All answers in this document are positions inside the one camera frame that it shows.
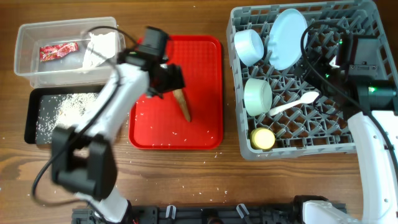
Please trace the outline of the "white plastic spoon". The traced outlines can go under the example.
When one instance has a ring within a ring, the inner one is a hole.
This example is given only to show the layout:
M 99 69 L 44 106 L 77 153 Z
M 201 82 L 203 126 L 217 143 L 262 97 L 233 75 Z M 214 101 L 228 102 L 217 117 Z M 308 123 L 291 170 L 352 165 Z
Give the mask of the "white plastic spoon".
M 293 102 L 284 104 L 284 105 L 280 105 L 277 106 L 271 110 L 269 110 L 268 114 L 269 116 L 275 116 L 278 113 L 281 113 L 287 109 L 290 109 L 294 106 L 297 106 L 299 104 L 310 104 L 313 103 L 318 97 L 320 96 L 320 94 L 316 91 L 309 91 L 304 93 L 301 98 L 299 100 L 295 100 Z

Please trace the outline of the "white napkin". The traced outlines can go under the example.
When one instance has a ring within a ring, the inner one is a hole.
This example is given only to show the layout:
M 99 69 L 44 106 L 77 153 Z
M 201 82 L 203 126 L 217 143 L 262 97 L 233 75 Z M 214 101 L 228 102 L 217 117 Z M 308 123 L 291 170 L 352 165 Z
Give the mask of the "white napkin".
M 95 35 L 89 33 L 90 41 L 83 57 L 82 69 L 95 68 L 116 55 L 116 33 Z

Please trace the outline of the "light blue bowl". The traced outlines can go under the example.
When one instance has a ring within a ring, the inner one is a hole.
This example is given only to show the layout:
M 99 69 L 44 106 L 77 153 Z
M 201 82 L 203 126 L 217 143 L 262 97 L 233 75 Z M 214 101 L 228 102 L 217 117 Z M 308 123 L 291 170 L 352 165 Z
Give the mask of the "light blue bowl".
M 253 29 L 242 30 L 235 34 L 236 53 L 243 64 L 250 67 L 264 56 L 264 45 L 260 35 Z

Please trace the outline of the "brown carrot-shaped food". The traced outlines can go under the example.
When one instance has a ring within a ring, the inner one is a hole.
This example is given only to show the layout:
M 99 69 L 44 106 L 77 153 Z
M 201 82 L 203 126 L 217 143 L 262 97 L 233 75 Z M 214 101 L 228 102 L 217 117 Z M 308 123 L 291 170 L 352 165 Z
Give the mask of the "brown carrot-shaped food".
M 185 99 L 185 95 L 182 91 L 182 89 L 177 89 L 173 91 L 173 95 L 175 97 L 175 99 L 177 100 L 177 103 L 180 107 L 180 109 L 182 110 L 182 113 L 184 115 L 184 118 L 190 122 L 191 121 L 191 117 L 190 117 L 190 113 L 188 110 L 188 106 L 187 106 L 187 102 Z

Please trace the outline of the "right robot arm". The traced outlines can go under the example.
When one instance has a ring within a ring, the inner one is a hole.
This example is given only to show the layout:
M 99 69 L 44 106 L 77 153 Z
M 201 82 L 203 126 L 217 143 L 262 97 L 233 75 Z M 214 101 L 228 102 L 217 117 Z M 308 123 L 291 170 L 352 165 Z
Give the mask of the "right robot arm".
M 397 87 L 380 77 L 377 39 L 344 34 L 334 65 L 304 55 L 306 81 L 332 98 L 348 123 L 363 186 L 362 223 L 397 223 Z

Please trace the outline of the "yellow plastic cup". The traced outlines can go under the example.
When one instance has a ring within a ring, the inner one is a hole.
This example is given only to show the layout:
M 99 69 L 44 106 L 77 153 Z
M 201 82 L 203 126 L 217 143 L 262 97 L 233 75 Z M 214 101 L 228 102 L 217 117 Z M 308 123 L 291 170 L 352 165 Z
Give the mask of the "yellow plastic cup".
M 275 144 L 274 133 L 266 128 L 256 128 L 251 131 L 249 138 L 254 149 L 268 150 Z

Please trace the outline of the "light blue plate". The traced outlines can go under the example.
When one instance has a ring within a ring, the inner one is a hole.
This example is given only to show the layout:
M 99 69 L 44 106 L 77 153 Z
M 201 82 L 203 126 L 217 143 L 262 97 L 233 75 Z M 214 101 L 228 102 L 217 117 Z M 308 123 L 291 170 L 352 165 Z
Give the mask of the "light blue plate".
M 301 38 L 308 27 L 301 12 L 286 9 L 280 13 L 271 27 L 267 49 L 271 51 L 269 63 L 276 70 L 285 70 L 293 66 L 301 53 Z

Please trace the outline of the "mint green bowl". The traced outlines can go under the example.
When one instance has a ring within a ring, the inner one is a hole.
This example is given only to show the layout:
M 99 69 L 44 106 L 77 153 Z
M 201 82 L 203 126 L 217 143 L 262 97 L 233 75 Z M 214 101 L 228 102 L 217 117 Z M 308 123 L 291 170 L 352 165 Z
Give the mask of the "mint green bowl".
M 272 105 L 272 90 L 269 82 L 250 78 L 244 87 L 244 104 L 249 116 L 267 113 Z

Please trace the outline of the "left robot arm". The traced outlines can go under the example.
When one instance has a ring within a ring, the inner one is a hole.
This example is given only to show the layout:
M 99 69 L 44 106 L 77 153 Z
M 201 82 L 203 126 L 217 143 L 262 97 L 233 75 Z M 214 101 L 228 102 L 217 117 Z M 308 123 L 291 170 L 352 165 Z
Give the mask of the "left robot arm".
M 113 72 L 93 107 L 81 121 L 52 132 L 52 152 L 46 166 L 54 184 L 86 201 L 105 223 L 133 223 L 128 199 L 115 183 L 118 175 L 112 145 L 129 112 L 142 96 L 162 98 L 184 88 L 182 69 L 169 64 L 169 35 L 147 27 L 141 42 L 119 53 Z

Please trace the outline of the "white rice pile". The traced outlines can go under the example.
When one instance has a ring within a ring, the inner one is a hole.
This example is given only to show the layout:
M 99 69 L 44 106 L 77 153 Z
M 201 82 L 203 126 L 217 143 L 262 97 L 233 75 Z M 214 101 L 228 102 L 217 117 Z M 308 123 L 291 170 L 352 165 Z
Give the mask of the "white rice pile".
M 56 126 L 68 128 L 93 106 L 98 93 L 68 93 L 45 95 L 39 101 L 36 141 L 49 143 Z

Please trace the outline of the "red snack wrapper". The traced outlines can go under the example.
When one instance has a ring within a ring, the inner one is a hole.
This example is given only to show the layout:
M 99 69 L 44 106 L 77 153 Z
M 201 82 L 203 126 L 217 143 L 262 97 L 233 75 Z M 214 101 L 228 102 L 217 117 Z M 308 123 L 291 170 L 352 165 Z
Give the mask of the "red snack wrapper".
M 39 49 L 39 59 L 41 62 L 60 59 L 67 54 L 76 51 L 79 51 L 79 47 L 76 42 L 48 45 Z

